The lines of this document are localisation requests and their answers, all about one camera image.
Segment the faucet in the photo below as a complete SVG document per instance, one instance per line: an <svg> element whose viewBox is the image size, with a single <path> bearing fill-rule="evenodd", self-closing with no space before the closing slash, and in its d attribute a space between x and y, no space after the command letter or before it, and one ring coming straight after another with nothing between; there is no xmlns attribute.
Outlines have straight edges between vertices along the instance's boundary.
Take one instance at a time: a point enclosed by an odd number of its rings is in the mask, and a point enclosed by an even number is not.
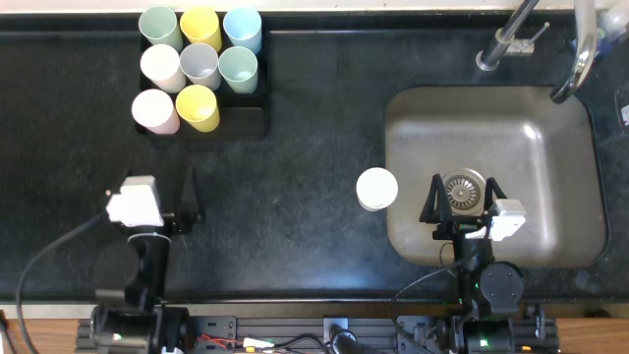
<svg viewBox="0 0 629 354"><path fill-rule="evenodd" d="M476 63L482 70L492 71L498 67L505 55L531 55L534 42L547 28L548 23L530 40L516 39L515 32L533 12L540 0L524 0L502 29L495 32L486 50L479 52ZM597 52L597 14L594 0L574 0L574 15L577 23L577 50L572 71L566 82L555 87L550 99L562 103L586 79Z"/></svg>

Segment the black countertop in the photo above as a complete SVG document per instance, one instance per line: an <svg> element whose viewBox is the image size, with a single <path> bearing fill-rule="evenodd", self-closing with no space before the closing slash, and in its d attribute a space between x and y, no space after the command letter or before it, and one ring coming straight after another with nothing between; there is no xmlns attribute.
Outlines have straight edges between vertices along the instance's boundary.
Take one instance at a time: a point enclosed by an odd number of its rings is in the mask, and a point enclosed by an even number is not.
<svg viewBox="0 0 629 354"><path fill-rule="evenodd" d="M126 168L162 187L186 165L199 178L207 222L173 240L167 300L384 299L433 271L398 256L385 211L366 212L356 199L358 176L384 165L387 102L418 86L559 83L572 63L572 15L550 16L533 56L504 59L492 73L474 57L504 14L329 16L264 17L269 132L228 143L136 133L142 53L133 17L4 19L0 298L13 298L28 259L93 214ZM530 19L523 35L545 20ZM614 102L629 91L627 57L629 44L617 46L578 92L592 113L607 247L588 267L525 268L527 299L629 296L629 137ZM126 239L103 222L41 260L26 297L90 301L96 287L121 288L134 264ZM414 297L451 300L455 289L442 276Z"/></svg>

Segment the drain strainer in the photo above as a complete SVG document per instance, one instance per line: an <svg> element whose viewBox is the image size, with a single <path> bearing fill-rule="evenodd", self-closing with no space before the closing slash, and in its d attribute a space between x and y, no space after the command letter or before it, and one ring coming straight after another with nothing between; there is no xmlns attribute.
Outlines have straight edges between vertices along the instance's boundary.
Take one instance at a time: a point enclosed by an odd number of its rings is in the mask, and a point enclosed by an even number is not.
<svg viewBox="0 0 629 354"><path fill-rule="evenodd" d="M449 172L443 177L443 185L453 212L470 215L483 207L485 179L477 171L460 168Z"/></svg>

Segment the wooden table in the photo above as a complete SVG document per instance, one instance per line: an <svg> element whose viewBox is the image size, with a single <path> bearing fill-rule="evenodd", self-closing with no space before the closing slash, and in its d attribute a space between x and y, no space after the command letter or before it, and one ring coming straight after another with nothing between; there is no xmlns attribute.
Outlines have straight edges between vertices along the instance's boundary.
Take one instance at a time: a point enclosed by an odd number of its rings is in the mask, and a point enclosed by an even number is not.
<svg viewBox="0 0 629 354"><path fill-rule="evenodd" d="M41 354L70 354L75 350L78 320L27 320L30 337ZM564 354L609 354L629 352L629 320L557 320ZM28 353L19 324L9 321L10 335L20 354ZM9 349L3 338L5 353Z"/></svg>

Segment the sink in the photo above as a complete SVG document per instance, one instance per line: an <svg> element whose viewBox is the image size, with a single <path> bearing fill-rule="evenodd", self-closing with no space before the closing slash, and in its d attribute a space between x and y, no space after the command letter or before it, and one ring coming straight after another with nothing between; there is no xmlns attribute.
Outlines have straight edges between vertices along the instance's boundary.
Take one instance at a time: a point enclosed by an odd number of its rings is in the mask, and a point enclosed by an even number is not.
<svg viewBox="0 0 629 354"><path fill-rule="evenodd" d="M588 111L574 96L550 101L551 88L411 88L386 109L386 168L400 193L387 210L395 250L438 265L443 241L419 222L430 178L439 173L457 213L482 212L494 177L527 220L493 242L497 260L518 266L587 266L606 241ZM445 247L443 258L452 258Z"/></svg>

